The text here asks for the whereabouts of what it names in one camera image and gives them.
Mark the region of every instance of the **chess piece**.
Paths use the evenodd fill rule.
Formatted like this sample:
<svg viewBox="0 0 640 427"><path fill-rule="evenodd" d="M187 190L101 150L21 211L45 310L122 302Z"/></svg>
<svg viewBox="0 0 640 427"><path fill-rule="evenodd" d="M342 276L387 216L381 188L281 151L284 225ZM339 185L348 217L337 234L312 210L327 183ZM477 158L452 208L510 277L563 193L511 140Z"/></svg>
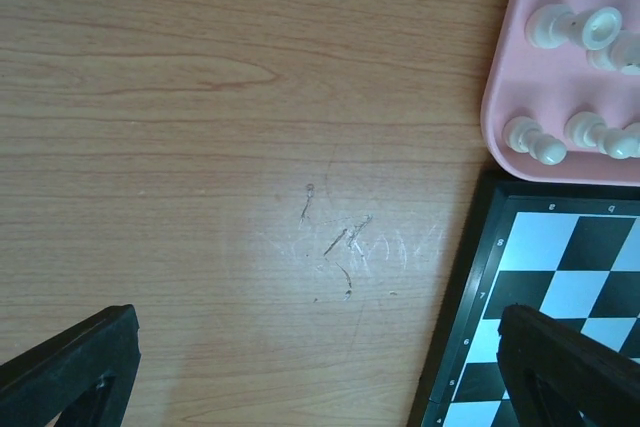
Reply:
<svg viewBox="0 0 640 427"><path fill-rule="evenodd" d="M625 132L631 132L632 134L635 134L636 139L638 140L638 150L631 157L640 158L640 122L636 122L635 124L631 124L626 129L624 129L624 131Z"/></svg>
<svg viewBox="0 0 640 427"><path fill-rule="evenodd" d="M587 60L596 69L640 75L640 34L623 30L608 47L587 52Z"/></svg>
<svg viewBox="0 0 640 427"><path fill-rule="evenodd" d="M504 141L516 152L528 152L545 165L556 165L564 160L567 147L564 142L545 134L540 124L529 117L515 117L502 131Z"/></svg>
<svg viewBox="0 0 640 427"><path fill-rule="evenodd" d="M597 149L614 159L627 159L638 151L637 136L622 129L607 127L593 112L579 112L569 119L565 135L578 147Z"/></svg>
<svg viewBox="0 0 640 427"><path fill-rule="evenodd" d="M613 7L574 14L568 5L549 4L527 21L527 39L540 49L555 49L568 40L587 50L600 50L615 40L622 14Z"/></svg>

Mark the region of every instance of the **black chessboard frame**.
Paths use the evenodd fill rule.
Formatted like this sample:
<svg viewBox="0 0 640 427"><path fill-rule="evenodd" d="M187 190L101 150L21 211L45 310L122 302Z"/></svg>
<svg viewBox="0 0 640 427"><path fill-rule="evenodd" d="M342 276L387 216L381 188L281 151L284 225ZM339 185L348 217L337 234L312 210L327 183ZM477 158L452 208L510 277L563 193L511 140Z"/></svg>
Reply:
<svg viewBox="0 0 640 427"><path fill-rule="evenodd" d="M546 184L504 172L481 175L433 332L408 427L438 426L452 401L471 338L482 315L504 240L518 212L640 216L640 189Z"/></svg>

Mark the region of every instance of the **black and white chessboard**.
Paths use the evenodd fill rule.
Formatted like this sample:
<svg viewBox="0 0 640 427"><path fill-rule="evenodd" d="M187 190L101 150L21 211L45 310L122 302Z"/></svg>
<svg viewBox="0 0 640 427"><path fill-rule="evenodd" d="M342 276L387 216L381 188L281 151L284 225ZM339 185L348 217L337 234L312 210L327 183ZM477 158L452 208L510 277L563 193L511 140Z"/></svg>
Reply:
<svg viewBox="0 0 640 427"><path fill-rule="evenodd" d="M640 189L483 176L408 425L518 425L496 360L515 303L640 362Z"/></svg>

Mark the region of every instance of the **wooden surface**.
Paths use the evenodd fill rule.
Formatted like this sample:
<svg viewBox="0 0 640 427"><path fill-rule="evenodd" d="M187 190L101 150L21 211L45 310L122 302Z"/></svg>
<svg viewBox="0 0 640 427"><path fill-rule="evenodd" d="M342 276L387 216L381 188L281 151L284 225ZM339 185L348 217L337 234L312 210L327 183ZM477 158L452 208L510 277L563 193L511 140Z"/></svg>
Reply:
<svg viewBox="0 0 640 427"><path fill-rule="evenodd" d="M0 0L0 360L133 303L125 425L403 425L506 2Z"/></svg>

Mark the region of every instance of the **pink tray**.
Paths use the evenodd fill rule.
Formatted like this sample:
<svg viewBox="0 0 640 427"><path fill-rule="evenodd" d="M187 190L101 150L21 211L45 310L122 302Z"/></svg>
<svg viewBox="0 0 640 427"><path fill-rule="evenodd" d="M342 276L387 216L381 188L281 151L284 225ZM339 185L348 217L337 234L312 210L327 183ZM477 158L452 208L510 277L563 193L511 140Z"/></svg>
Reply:
<svg viewBox="0 0 640 427"><path fill-rule="evenodd" d="M640 32L640 0L509 0L482 102L489 151L505 170L526 180L640 186L640 159L615 160L566 141L566 159L548 166L502 140L504 125L518 115L537 120L559 139L567 120L582 110L600 114L611 127L640 121L640 77L596 70L575 45L542 50L527 42L527 19L552 3L568 4L574 12L613 6L622 12L624 29Z"/></svg>

